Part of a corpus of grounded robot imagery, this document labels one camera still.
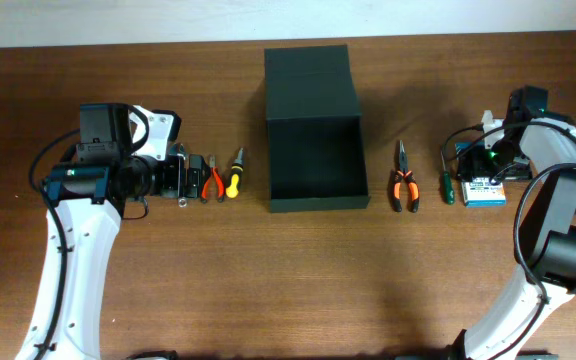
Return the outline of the black open cardboard box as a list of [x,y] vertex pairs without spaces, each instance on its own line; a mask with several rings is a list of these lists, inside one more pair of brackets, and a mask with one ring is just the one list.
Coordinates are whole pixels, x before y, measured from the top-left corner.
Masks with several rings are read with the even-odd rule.
[[364,209],[362,111],[345,45],[264,51],[270,211]]

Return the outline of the yellow black screwdriver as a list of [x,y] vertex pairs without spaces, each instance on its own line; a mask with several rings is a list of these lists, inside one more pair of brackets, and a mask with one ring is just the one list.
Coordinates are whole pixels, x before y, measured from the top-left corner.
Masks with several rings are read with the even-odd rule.
[[228,186],[225,194],[228,198],[234,199],[239,195],[244,172],[244,148],[240,148],[231,166]]

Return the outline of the silver adjustable wrench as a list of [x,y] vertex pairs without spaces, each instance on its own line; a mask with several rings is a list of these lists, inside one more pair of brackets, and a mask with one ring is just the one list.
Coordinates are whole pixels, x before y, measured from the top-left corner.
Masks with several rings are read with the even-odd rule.
[[177,174],[177,203],[180,208],[185,208],[188,205],[188,200],[185,196],[185,161],[186,151],[182,143],[175,143],[169,154],[176,159],[176,174]]

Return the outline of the green handled screwdriver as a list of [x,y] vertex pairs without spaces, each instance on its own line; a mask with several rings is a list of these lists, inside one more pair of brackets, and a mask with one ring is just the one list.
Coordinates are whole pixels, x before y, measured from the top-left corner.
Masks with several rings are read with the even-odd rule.
[[452,185],[450,172],[446,167],[444,156],[441,156],[441,162],[442,162],[441,184],[444,199],[448,205],[453,205],[455,203],[455,192]]

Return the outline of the orange black needle-nose pliers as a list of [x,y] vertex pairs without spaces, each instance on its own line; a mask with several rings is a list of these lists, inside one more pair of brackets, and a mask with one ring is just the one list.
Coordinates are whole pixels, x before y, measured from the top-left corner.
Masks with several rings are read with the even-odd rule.
[[408,192],[410,195],[409,210],[412,213],[417,213],[420,205],[420,190],[414,178],[413,172],[409,169],[408,157],[405,151],[404,143],[402,140],[400,140],[396,150],[395,168],[392,182],[393,207],[396,212],[403,211],[403,205],[401,201],[401,188],[403,185],[408,187]]

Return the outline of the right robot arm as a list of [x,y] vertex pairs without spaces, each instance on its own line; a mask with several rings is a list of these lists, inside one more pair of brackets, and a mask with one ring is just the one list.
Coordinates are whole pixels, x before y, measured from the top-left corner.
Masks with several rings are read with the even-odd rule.
[[548,92],[514,90],[506,115],[482,118],[480,138],[505,165],[526,161],[536,175],[513,224],[516,267],[492,308],[462,330],[447,359],[514,359],[559,307],[576,296],[576,125],[547,108]]

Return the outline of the blue precision screwdriver set box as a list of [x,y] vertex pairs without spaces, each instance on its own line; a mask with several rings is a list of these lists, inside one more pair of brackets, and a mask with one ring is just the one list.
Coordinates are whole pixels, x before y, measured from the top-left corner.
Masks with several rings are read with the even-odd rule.
[[475,178],[472,182],[461,183],[463,201],[468,208],[495,207],[506,204],[502,184],[493,185],[490,179]]

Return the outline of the small red-handled pliers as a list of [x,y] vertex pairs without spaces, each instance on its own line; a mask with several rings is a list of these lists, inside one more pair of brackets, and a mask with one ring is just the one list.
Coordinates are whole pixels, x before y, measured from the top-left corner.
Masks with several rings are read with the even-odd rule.
[[203,204],[208,202],[210,185],[214,183],[216,186],[216,200],[222,203],[225,200],[225,186],[217,168],[215,155],[208,156],[208,162],[203,163],[203,169],[207,171],[207,177],[202,185],[200,201]]

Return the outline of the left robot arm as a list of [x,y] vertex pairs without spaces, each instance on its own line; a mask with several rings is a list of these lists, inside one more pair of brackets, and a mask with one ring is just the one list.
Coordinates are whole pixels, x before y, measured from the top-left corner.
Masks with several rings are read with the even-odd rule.
[[47,248],[20,359],[98,359],[110,253],[129,202],[197,197],[202,165],[190,170],[176,138],[181,117],[124,103],[79,108],[78,141],[31,186],[47,208]]

